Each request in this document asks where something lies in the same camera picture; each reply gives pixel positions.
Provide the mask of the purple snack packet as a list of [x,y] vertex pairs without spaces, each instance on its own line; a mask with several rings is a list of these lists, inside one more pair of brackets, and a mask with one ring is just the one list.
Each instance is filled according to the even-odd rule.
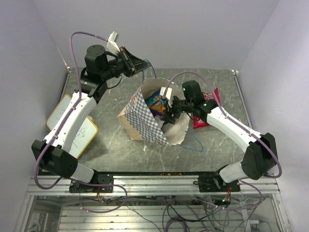
[[163,112],[165,111],[164,106],[160,107],[150,107],[149,110],[151,111],[153,117],[161,118],[163,116]]

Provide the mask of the blue checkered paper bag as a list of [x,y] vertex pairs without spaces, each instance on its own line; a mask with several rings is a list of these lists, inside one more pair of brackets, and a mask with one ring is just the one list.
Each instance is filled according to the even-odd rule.
[[169,80],[164,78],[149,78],[143,81],[135,93],[131,96],[117,119],[127,131],[133,141],[143,140],[157,145],[173,146],[179,145],[182,148],[202,152],[200,149],[182,145],[189,132],[190,117],[186,114],[176,119],[175,124],[166,123],[160,117],[154,116],[147,104],[147,99],[154,96],[154,99],[161,101],[160,91],[165,88]]

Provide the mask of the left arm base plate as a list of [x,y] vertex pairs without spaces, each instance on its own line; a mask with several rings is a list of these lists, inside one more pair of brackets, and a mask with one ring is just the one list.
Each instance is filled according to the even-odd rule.
[[109,174],[95,174],[90,183],[82,183],[81,181],[71,181],[70,193],[112,193],[114,178]]

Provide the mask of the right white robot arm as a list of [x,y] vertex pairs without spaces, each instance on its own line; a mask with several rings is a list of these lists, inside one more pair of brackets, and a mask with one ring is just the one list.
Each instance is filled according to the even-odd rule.
[[160,89],[160,95],[166,101],[162,120],[175,124],[181,114],[192,114],[223,132],[244,152],[241,161],[218,170],[218,176],[213,179],[216,190],[224,191],[230,182],[243,178],[258,180],[277,165],[278,155],[273,135],[261,134],[245,126],[225,111],[215,98],[205,99],[197,81],[187,81],[182,88],[183,99],[179,99],[169,87]]

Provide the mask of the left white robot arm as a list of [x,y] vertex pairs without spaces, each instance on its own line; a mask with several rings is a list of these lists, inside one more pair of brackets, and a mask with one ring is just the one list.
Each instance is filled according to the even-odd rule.
[[88,114],[97,106],[108,89],[107,81],[122,75],[132,77],[149,68],[149,62],[140,59],[120,47],[113,54],[102,45],[92,45],[85,55],[86,67],[79,73],[78,85],[71,103],[56,126],[41,141],[35,140],[31,146],[36,159],[34,180],[38,181],[39,169],[81,183],[88,192],[98,188],[98,172],[81,164],[70,154],[73,140]]

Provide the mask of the red chips bag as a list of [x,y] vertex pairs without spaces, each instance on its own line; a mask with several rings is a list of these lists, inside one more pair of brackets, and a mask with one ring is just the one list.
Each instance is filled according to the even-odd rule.
[[202,128],[202,127],[207,127],[209,126],[209,123],[207,122],[207,113],[211,112],[211,109],[217,107],[217,104],[215,105],[215,97],[217,97],[218,101],[221,102],[220,97],[219,97],[219,89],[216,88],[214,90],[214,94],[213,93],[205,93],[202,92],[205,101],[210,102],[211,104],[211,108],[207,107],[207,111],[202,110],[202,118],[199,118],[197,116],[193,116],[193,129],[198,129],[198,128]]

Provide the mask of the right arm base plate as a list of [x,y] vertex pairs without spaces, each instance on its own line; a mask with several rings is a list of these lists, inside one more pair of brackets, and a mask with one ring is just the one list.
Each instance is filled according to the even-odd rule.
[[216,172],[206,172],[199,175],[197,181],[193,182],[198,186],[199,192],[240,192],[239,182],[237,180],[226,183]]

